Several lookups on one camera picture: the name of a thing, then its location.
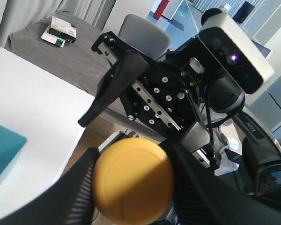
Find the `purple light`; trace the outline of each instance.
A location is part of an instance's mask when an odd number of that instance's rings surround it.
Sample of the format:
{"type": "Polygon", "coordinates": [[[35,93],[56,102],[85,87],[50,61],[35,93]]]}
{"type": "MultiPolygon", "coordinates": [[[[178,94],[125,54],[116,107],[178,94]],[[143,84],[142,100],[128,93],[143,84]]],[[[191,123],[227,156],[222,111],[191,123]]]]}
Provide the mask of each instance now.
{"type": "Polygon", "coordinates": [[[236,58],[237,58],[236,55],[232,55],[232,56],[231,56],[231,59],[232,59],[233,61],[235,61],[236,58]]]}

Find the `white table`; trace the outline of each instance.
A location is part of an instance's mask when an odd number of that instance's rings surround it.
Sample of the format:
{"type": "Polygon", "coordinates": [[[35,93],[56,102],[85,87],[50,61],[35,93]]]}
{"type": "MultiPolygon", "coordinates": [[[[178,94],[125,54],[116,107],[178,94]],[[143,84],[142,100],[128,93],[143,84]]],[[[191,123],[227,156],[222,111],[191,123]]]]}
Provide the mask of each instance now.
{"type": "Polygon", "coordinates": [[[0,47],[0,124],[28,139],[0,184],[0,218],[30,202],[60,177],[84,131],[77,120],[93,100],[0,47]]]}

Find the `yellow ball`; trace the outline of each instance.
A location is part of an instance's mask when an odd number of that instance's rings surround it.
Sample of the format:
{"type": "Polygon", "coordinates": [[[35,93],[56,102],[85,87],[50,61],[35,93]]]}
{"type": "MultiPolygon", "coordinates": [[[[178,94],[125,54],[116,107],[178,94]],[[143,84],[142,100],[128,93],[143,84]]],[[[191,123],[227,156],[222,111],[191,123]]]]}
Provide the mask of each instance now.
{"type": "Polygon", "coordinates": [[[95,203],[118,225],[146,225],[169,205],[174,189],[170,160],[155,143],[126,138],[99,157],[93,173],[95,203]]]}

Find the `screw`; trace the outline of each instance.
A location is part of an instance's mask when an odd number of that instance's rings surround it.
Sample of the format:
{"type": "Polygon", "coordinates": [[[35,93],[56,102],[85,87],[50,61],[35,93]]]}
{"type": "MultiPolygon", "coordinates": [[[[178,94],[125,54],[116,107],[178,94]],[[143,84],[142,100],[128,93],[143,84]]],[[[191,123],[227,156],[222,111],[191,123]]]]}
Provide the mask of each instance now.
{"type": "Polygon", "coordinates": [[[185,97],[185,94],[182,92],[177,94],[177,98],[179,98],[179,99],[183,99],[184,97],[185,97]]]}
{"type": "Polygon", "coordinates": [[[128,119],[129,119],[130,121],[133,121],[133,120],[134,120],[134,116],[129,115],[129,116],[128,116],[128,119]]]}
{"type": "Polygon", "coordinates": [[[159,93],[159,88],[154,88],[154,93],[158,94],[159,93]]]}
{"type": "Polygon", "coordinates": [[[170,102],[170,101],[172,100],[172,97],[171,97],[170,95],[167,95],[167,96],[165,97],[165,100],[167,100],[168,102],[170,102]]]}
{"type": "Polygon", "coordinates": [[[162,81],[163,81],[164,83],[167,83],[167,82],[169,81],[169,79],[168,79],[166,76],[164,76],[164,77],[162,78],[162,81]]]}

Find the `gray office chair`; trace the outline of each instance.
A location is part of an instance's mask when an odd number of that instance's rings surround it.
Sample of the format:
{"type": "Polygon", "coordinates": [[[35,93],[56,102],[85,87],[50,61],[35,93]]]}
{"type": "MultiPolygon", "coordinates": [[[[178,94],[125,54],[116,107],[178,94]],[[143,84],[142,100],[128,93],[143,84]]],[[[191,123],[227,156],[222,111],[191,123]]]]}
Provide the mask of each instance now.
{"type": "Polygon", "coordinates": [[[169,35],[154,23],[133,14],[125,17],[118,37],[155,60],[167,51],[171,42],[169,35]]]}

